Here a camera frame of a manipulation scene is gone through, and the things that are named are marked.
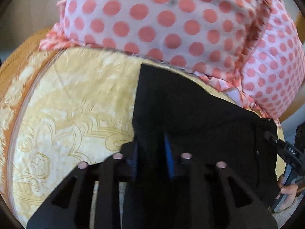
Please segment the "person's right hand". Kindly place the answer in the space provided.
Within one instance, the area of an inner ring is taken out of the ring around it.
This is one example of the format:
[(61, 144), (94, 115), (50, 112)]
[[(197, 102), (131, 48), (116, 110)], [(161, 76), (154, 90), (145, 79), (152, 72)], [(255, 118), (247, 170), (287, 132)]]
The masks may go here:
[(282, 205), (279, 208), (279, 211), (283, 211), (293, 204), (296, 196), (301, 192), (301, 189), (298, 187), (297, 184), (291, 184), (285, 186), (284, 175), (279, 176), (278, 185), (280, 188), (280, 193), (277, 196), (277, 198), (279, 198), (281, 194), (287, 195), (285, 201), (282, 203)]

